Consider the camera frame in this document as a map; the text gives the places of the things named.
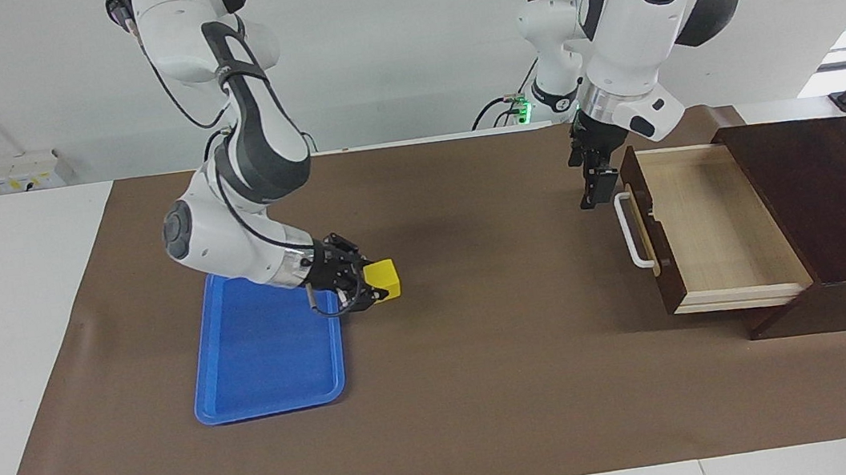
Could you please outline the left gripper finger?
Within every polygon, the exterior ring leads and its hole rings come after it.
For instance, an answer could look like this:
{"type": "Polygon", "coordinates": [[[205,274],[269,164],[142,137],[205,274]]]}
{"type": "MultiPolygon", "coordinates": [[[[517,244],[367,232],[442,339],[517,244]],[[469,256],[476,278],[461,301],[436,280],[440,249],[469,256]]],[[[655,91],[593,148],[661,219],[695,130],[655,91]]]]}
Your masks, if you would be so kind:
{"type": "Polygon", "coordinates": [[[611,166],[598,167],[594,170],[594,184],[597,199],[610,199],[618,181],[618,169],[611,166]]]}
{"type": "Polygon", "coordinates": [[[584,189],[578,205],[583,211],[592,210],[602,203],[602,201],[596,197],[599,179],[596,168],[591,166],[583,167],[582,178],[584,189]]]}

